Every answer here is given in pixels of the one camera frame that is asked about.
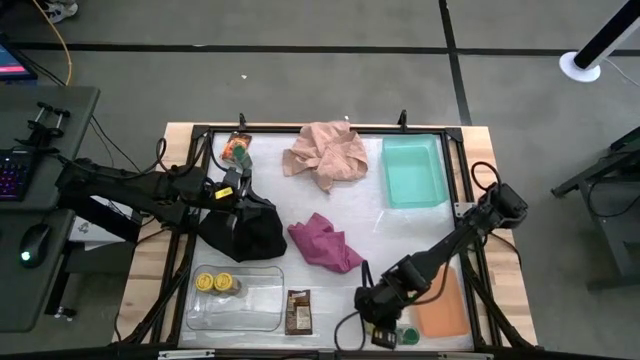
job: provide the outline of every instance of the black pole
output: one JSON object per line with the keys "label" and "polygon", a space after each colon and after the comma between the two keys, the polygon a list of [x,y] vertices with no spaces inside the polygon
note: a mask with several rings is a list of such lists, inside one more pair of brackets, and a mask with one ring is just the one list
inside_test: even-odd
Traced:
{"label": "black pole", "polygon": [[640,25],[640,0],[627,1],[602,29],[576,54],[573,62],[589,70],[607,57]]}

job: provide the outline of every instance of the white stand base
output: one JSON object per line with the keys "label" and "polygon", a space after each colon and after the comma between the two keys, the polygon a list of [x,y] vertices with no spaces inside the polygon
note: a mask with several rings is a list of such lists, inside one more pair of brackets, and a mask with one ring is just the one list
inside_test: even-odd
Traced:
{"label": "white stand base", "polygon": [[573,59],[577,52],[568,52],[560,57],[560,69],[571,79],[579,82],[593,82],[600,77],[600,65],[589,70],[582,70],[576,66]]}

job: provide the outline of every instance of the yellow label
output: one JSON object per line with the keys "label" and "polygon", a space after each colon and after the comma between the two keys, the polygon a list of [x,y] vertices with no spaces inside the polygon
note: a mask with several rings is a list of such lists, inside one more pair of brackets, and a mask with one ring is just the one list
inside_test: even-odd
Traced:
{"label": "yellow label", "polygon": [[232,190],[231,188],[226,188],[226,189],[218,190],[218,191],[216,191],[216,193],[215,193],[216,200],[217,200],[217,199],[220,199],[220,198],[223,198],[223,197],[225,197],[225,196],[229,196],[229,195],[231,195],[231,194],[233,194],[233,190]]}
{"label": "yellow label", "polygon": [[225,291],[231,289],[233,284],[233,277],[228,273],[220,273],[216,276],[215,287],[218,291]]}
{"label": "yellow label", "polygon": [[202,273],[196,278],[196,289],[200,291],[209,291],[213,289],[213,275]]}

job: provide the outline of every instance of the black bag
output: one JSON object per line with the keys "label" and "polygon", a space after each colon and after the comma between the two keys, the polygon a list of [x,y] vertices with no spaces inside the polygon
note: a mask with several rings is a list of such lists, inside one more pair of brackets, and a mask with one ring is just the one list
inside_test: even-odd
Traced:
{"label": "black bag", "polygon": [[252,190],[232,212],[211,211],[200,223],[198,235],[237,262],[266,260],[284,255],[287,242],[275,205]]}

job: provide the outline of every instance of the computer mouse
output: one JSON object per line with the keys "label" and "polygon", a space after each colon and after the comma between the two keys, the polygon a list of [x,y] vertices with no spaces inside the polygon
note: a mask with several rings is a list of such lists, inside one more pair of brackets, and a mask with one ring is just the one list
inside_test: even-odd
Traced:
{"label": "computer mouse", "polygon": [[38,267],[47,256],[51,227],[36,224],[27,229],[20,241],[20,263],[26,268]]}

